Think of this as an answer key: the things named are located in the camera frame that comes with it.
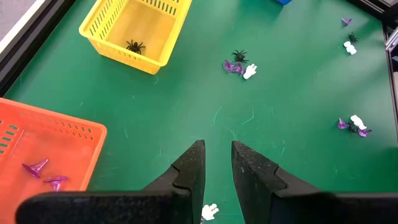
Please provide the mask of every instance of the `blue object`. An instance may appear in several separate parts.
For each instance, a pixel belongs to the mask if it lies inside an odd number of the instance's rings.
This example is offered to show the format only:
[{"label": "blue object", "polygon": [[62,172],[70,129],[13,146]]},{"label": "blue object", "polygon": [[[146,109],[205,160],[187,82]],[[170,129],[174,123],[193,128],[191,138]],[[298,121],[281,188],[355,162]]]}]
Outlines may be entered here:
[{"label": "blue object", "polygon": [[291,2],[292,0],[276,0],[277,2],[283,4],[283,5],[287,5],[289,2]]}]

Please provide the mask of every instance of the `gray floor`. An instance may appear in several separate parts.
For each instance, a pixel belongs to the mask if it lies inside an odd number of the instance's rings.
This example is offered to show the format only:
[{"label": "gray floor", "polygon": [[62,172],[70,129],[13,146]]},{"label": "gray floor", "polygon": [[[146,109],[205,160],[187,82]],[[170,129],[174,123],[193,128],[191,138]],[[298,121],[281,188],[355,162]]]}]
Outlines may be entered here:
[{"label": "gray floor", "polygon": [[0,40],[34,2],[35,0],[0,0]]}]

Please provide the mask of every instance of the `black toy spider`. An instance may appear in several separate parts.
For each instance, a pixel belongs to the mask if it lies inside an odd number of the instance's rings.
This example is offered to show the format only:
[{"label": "black toy spider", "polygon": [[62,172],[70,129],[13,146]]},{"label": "black toy spider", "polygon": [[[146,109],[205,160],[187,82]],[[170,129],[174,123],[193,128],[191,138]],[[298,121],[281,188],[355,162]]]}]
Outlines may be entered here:
[{"label": "black toy spider", "polygon": [[249,60],[245,60],[245,55],[247,52],[243,52],[244,50],[242,50],[241,52],[238,52],[237,50],[235,50],[236,53],[232,53],[233,55],[235,55],[235,61],[236,62],[242,62],[242,63],[246,63]]},{"label": "black toy spider", "polygon": [[128,44],[126,49],[131,50],[132,52],[135,52],[138,54],[141,54],[141,48],[145,47],[145,46],[142,46],[142,44],[143,44],[142,42],[139,45],[138,45],[138,42],[133,43],[132,40],[131,40],[131,42],[128,42],[128,41],[126,41],[126,42]]},{"label": "black toy spider", "polygon": [[348,34],[348,38],[349,38],[349,40],[350,40],[352,43],[357,43],[358,40],[359,40],[359,38],[355,37],[354,32]]}]

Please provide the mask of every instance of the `green table surface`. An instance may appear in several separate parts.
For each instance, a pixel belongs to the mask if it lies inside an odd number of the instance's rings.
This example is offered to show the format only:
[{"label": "green table surface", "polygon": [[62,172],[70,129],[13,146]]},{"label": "green table surface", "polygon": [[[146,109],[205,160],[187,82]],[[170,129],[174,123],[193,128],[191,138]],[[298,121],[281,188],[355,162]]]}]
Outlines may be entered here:
[{"label": "green table surface", "polygon": [[[344,0],[194,0],[169,64],[155,75],[97,54],[76,1],[6,98],[96,121],[108,136],[88,190],[139,190],[195,140],[206,141],[213,223],[242,223],[231,141],[324,190],[396,191],[397,133],[382,26]],[[353,18],[342,27],[341,18]],[[348,33],[360,41],[349,56]],[[221,64],[247,50],[257,74]],[[337,129],[360,116],[368,138]]]}]

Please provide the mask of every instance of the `purple plastic piece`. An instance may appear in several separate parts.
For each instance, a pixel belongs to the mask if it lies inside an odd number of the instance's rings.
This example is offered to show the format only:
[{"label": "purple plastic piece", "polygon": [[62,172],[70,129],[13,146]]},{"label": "purple plastic piece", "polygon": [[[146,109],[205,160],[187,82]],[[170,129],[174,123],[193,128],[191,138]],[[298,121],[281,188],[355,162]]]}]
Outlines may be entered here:
[{"label": "purple plastic piece", "polygon": [[361,137],[366,137],[369,133],[371,133],[372,132],[372,130],[368,130],[368,129],[365,129],[365,130],[359,130],[358,131],[358,134],[361,136]]},{"label": "purple plastic piece", "polygon": [[348,124],[346,124],[341,118],[338,118],[338,124],[337,124],[338,128],[340,129],[346,129],[349,127]]},{"label": "purple plastic piece", "polygon": [[44,167],[44,165],[46,165],[46,163],[48,161],[49,161],[49,159],[45,159],[45,160],[38,162],[36,164],[33,164],[31,166],[28,166],[26,164],[22,164],[22,166],[23,166],[23,168],[25,168],[25,170],[30,172],[34,177],[40,178],[39,172]]},{"label": "purple plastic piece", "polygon": [[344,26],[348,26],[351,23],[352,20],[353,19],[341,19],[341,21],[343,22]]},{"label": "purple plastic piece", "polygon": [[43,180],[43,183],[49,183],[52,186],[53,190],[58,192],[61,187],[61,182],[67,179],[68,177],[60,176],[60,177],[54,177],[54,178],[49,178],[47,180]]},{"label": "purple plastic piece", "polygon": [[243,73],[244,73],[243,65],[241,62],[238,62],[238,63],[236,63],[236,65],[234,65],[233,63],[229,62],[228,60],[225,60],[223,66],[224,66],[224,69],[228,72],[239,73],[241,75],[243,75]]}]

